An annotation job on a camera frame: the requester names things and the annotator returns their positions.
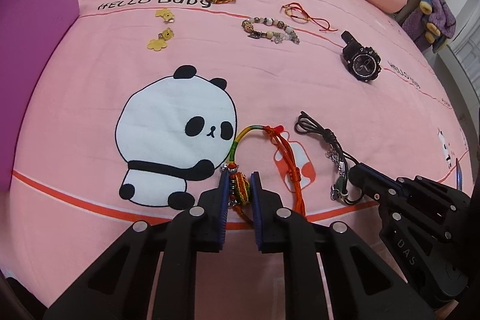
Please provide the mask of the yellow flower bear charm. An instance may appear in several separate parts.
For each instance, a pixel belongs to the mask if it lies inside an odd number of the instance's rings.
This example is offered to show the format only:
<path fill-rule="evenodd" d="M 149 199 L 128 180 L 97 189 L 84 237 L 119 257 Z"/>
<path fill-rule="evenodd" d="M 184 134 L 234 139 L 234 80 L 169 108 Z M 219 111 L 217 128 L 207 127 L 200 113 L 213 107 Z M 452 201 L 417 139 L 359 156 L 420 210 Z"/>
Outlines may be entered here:
<path fill-rule="evenodd" d="M 168 42 L 174 37 L 173 30 L 171 28 L 164 29 L 156 39 L 152 39 L 147 44 L 147 48 L 154 51 L 161 51 L 168 47 Z"/>

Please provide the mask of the black wrist watch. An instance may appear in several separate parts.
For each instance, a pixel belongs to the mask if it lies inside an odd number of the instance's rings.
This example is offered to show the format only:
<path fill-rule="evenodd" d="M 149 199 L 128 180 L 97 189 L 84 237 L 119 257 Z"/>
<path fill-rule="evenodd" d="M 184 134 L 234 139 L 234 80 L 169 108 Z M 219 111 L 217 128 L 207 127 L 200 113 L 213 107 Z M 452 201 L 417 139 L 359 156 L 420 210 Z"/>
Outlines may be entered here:
<path fill-rule="evenodd" d="M 348 31 L 344 31 L 341 37 L 346 44 L 342 56 L 347 70 L 361 82 L 377 79 L 382 70 L 378 53 L 372 47 L 362 46 Z"/>

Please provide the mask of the pink bed sheet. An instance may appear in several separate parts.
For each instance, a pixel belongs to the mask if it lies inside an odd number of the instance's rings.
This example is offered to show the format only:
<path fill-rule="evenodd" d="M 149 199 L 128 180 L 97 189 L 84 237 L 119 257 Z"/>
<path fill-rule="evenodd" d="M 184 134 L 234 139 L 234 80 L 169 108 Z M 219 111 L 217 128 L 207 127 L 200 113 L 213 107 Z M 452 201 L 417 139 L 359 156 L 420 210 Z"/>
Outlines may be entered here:
<path fill-rule="evenodd" d="M 199 196 L 217 172 L 182 179 L 128 170 L 132 160 L 185 171 L 236 159 L 285 205 L 287 163 L 261 127 L 281 127 L 302 176 L 307 218 L 343 220 L 386 254 L 371 201 L 333 201 L 335 166 L 320 140 L 295 132 L 307 112 L 361 162 L 391 177 L 423 175 L 473 189 L 470 149 L 448 95 L 409 37 L 363 0 L 78 0 L 79 15 L 33 90 L 10 188 L 1 191 L 1 271 L 43 304 L 132 223 L 161 223 L 174 192 Z M 168 8 L 174 23 L 155 16 Z M 166 28 L 161 51 L 147 48 Z M 377 79 L 348 70 L 348 31 L 381 58 Z"/>

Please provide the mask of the yellow bear charm upper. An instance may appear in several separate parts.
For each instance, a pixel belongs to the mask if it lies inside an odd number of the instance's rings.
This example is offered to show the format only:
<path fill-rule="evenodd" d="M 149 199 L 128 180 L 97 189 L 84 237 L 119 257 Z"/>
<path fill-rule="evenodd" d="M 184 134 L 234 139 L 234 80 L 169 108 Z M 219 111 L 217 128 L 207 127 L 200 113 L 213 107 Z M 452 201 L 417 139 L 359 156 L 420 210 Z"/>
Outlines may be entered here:
<path fill-rule="evenodd" d="M 158 9 L 155 12 L 155 16 L 157 18 L 161 18 L 165 23 L 174 23 L 175 22 L 174 13 L 168 8 Z"/>

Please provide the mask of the purple plush toy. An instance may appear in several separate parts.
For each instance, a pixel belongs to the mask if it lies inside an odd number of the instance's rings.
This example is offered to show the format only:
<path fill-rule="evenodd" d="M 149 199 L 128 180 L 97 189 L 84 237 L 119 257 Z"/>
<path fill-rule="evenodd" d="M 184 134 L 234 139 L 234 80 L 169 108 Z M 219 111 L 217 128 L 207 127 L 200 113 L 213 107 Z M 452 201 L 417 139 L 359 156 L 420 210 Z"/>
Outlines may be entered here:
<path fill-rule="evenodd" d="M 420 52 L 439 52 L 456 32 L 456 17 L 445 0 L 408 0 L 397 22 Z"/>

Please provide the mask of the purple plastic bin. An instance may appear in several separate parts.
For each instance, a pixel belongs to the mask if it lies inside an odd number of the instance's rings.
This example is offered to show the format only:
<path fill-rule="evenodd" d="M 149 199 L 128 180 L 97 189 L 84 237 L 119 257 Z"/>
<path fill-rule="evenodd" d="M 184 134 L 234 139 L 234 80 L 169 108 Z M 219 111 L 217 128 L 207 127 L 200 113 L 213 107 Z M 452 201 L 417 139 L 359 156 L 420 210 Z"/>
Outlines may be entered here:
<path fill-rule="evenodd" d="M 33 90 L 68 29 L 78 0 L 1 0 L 1 191 L 11 185 L 16 144 Z"/>

